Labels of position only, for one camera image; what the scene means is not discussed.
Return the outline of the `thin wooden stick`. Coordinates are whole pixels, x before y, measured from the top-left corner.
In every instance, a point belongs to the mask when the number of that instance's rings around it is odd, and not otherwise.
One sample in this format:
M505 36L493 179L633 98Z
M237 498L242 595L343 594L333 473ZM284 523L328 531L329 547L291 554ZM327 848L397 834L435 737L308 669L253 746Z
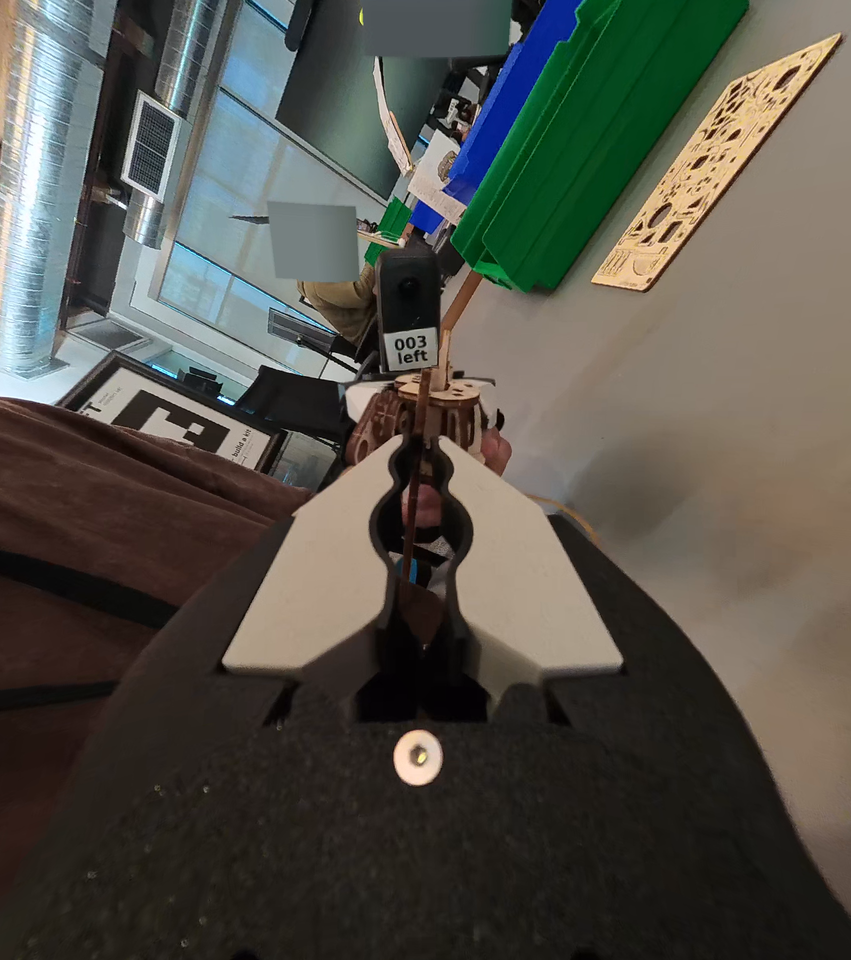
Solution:
M432 380L436 379L438 390L443 392L449 386L452 376L451 349L453 331L480 287L482 276L475 270L469 270L451 306L445 312L440 324L439 361L437 366L425 368L419 377L419 388L415 407L415 417L410 433L413 453L412 471L407 488L406 519L404 522L404 546L402 556L402 579L409 584L414 582L412 562L414 559L415 533L417 528L417 509L422 477L422 461L425 449L425 428L428 421Z

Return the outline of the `small green bin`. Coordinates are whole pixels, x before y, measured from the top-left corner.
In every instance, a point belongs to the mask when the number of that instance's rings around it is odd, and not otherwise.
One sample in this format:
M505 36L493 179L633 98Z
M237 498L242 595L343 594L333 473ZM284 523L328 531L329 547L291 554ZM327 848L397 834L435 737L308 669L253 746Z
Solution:
M385 248L400 246L412 216L412 209L399 197L390 198L379 221L357 221L357 230L361 237L371 244Z

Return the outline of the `blue plastic bin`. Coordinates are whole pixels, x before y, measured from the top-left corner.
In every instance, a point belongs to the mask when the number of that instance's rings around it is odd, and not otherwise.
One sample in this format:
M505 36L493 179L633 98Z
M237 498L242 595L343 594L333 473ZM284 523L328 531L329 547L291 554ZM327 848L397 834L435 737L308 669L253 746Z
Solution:
M547 1L499 71L448 175L443 192L467 206L489 172L555 47L576 29L579 1Z

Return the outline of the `green plastic bin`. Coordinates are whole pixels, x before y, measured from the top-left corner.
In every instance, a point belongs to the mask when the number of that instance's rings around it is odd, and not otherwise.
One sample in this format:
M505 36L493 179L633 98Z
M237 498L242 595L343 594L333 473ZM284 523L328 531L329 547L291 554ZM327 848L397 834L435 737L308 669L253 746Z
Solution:
M469 268L556 288L748 7L580 3L452 235Z

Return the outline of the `wooden parts sheet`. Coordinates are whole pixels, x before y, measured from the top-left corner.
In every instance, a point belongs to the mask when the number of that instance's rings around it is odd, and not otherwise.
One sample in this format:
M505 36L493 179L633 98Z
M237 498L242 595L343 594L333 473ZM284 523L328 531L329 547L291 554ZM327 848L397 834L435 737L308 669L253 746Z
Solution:
M838 32L732 80L593 275L647 292L843 42Z

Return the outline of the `white air vent grille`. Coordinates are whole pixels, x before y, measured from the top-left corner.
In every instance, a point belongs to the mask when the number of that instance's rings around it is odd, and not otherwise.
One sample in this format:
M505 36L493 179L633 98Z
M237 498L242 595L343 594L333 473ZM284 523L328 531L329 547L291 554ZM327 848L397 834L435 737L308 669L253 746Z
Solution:
M154 97L136 93L121 181L163 203L183 118Z

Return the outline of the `silver ventilation duct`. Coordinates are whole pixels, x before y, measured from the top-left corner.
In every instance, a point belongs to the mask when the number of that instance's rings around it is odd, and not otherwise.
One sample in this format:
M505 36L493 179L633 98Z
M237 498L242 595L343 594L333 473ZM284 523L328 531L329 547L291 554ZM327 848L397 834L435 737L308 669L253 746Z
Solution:
M65 268L61 202L94 4L17 2L0 159L0 370L31 377L54 350Z
M123 225L125 236L137 245L157 250L163 244L167 207L174 193L181 169L180 153L192 134L191 113L200 81L205 78L205 63L217 22L218 1L179 1L172 8L171 19L156 73L154 91L158 102L179 114L183 123L172 162L164 202L158 202L131 188Z

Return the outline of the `dark screen panel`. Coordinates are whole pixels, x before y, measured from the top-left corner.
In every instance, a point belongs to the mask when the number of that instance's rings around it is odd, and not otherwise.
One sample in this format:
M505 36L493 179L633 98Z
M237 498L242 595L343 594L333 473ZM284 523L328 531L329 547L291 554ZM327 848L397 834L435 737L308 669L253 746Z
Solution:
M374 83L374 60L364 53L360 2L297 1L285 34L294 53L276 109L279 124L382 199L400 178L387 145ZM386 57L384 92L406 145L412 148L445 94L466 74L433 59Z

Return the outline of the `wooden mechanical model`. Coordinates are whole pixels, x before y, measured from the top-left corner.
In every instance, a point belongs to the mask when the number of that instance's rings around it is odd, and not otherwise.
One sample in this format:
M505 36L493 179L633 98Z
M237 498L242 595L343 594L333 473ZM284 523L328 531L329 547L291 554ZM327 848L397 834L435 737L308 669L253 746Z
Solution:
M394 437L410 435L415 418L420 374L407 373L379 382L379 394L364 414L348 414L354 427L348 437L344 461L354 467ZM431 382L430 402L424 438L440 436L455 442L470 456L483 462L480 454L482 432L488 416L481 399L482 383L453 378L445 390Z

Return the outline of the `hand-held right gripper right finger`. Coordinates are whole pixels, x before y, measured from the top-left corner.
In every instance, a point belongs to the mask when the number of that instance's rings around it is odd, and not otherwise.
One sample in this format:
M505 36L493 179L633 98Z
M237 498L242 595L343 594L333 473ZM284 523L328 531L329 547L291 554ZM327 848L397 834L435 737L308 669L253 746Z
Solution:
M542 509L449 438L437 440L433 472L467 675L504 695L618 673L624 656Z

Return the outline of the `person's brown clothing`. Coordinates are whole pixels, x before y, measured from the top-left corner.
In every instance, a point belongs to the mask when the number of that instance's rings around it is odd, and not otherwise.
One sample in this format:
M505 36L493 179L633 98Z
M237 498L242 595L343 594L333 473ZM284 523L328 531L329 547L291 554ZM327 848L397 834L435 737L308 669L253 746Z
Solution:
M0 900L130 666L311 497L181 441L0 398Z

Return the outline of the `framed marker sign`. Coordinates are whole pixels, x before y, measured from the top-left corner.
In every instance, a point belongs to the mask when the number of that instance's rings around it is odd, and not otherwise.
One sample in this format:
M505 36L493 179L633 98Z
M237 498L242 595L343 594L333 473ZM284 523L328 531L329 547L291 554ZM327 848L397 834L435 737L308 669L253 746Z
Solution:
M56 406L97 423L138 431L268 474L288 431L193 390L117 351L107 354Z

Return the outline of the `white printed leaflet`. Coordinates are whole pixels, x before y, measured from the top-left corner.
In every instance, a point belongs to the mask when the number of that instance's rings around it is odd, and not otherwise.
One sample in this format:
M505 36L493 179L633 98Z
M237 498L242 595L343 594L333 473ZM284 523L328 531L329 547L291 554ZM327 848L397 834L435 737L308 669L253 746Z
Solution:
M407 186L410 195L453 225L460 222L466 210L465 203L445 191L459 151L455 139L435 130Z

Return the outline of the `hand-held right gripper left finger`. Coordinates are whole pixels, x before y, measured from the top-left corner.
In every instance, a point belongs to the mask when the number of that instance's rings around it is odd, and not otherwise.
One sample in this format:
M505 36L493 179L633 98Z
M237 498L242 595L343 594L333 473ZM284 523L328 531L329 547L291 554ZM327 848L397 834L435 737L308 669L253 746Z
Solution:
M373 511L394 488L402 437L312 497L293 515L222 658L236 675L373 676L388 558L374 546Z

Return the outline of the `small blue bin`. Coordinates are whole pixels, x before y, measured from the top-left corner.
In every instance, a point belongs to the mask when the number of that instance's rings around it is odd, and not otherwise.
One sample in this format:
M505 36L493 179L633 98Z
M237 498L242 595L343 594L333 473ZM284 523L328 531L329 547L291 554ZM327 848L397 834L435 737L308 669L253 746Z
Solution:
M425 234L433 234L443 223L457 226L467 210L466 204L445 194L433 200L435 203L430 204L425 198L417 198L409 220L414 227Z

